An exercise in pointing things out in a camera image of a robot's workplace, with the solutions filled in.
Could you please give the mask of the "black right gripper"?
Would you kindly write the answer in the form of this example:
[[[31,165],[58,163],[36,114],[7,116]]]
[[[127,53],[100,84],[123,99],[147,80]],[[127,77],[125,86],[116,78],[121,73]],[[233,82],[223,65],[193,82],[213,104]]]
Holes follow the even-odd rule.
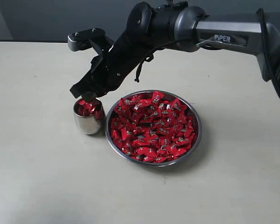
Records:
[[[71,94],[74,98],[82,97],[85,102],[91,102],[118,89],[151,49],[151,45],[132,42],[127,35],[121,35],[107,53],[107,58],[93,72],[89,71],[83,80],[72,85]]]

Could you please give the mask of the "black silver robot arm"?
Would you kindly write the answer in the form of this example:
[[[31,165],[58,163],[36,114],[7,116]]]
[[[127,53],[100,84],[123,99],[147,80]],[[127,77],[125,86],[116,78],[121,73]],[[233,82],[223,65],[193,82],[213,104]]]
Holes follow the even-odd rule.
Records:
[[[264,81],[271,81],[280,99],[280,12],[208,15],[187,2],[152,8],[138,3],[130,12],[122,35],[113,41],[100,28],[68,36],[71,51],[94,49],[90,70],[74,84],[75,98],[90,101],[118,89],[126,76],[141,73],[158,50],[195,52],[225,49],[257,58]]]

